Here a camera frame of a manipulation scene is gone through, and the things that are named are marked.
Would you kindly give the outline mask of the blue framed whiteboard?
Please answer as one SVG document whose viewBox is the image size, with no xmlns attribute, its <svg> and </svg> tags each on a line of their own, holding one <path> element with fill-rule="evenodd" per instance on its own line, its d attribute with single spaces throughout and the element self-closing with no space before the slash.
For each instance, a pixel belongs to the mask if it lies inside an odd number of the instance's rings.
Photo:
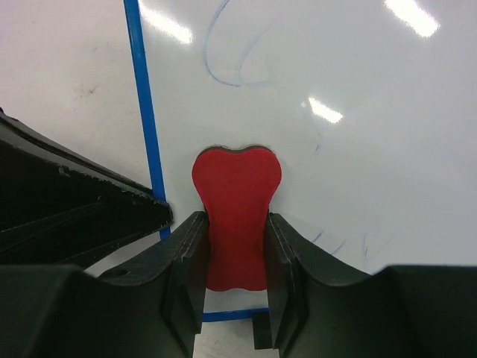
<svg viewBox="0 0 477 358">
<path fill-rule="evenodd" d="M 474 1 L 126 1 L 152 190 L 176 224 L 192 166 L 262 145 L 271 202 L 369 274 L 476 266 Z"/>
</svg>

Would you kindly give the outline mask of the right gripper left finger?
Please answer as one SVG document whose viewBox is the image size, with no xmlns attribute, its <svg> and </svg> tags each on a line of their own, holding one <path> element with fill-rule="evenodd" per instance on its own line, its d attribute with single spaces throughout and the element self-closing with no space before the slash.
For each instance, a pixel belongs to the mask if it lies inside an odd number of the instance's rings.
<svg viewBox="0 0 477 358">
<path fill-rule="evenodd" d="M 197 211 L 168 238 L 94 277 L 75 266 L 1 267 L 3 357 L 190 357 L 209 247 Z"/>
</svg>

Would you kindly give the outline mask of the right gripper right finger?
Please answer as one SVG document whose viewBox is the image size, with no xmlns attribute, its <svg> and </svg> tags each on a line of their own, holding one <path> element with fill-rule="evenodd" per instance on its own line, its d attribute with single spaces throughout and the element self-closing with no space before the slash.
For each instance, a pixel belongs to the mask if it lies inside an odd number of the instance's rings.
<svg viewBox="0 0 477 358">
<path fill-rule="evenodd" d="M 281 357 L 474 357 L 476 269 L 388 266 L 366 274 L 265 226 L 271 341 Z"/>
</svg>

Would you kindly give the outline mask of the red bone-shaped eraser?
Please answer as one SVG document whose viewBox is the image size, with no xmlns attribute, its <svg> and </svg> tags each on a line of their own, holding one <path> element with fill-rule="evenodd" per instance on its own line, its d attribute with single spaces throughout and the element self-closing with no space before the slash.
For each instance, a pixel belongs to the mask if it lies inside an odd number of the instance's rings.
<svg viewBox="0 0 477 358">
<path fill-rule="evenodd" d="M 192 181 L 209 219 L 208 289 L 266 289 L 265 223 L 281 179 L 277 156 L 264 146 L 212 146 L 197 156 Z"/>
</svg>

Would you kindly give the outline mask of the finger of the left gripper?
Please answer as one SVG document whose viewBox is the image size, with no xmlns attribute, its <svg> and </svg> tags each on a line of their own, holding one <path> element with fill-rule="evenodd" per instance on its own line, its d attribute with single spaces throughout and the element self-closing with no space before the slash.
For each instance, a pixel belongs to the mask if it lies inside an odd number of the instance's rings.
<svg viewBox="0 0 477 358">
<path fill-rule="evenodd" d="M 85 269 L 172 222 L 150 189 L 1 114 L 1 264 Z"/>
</svg>

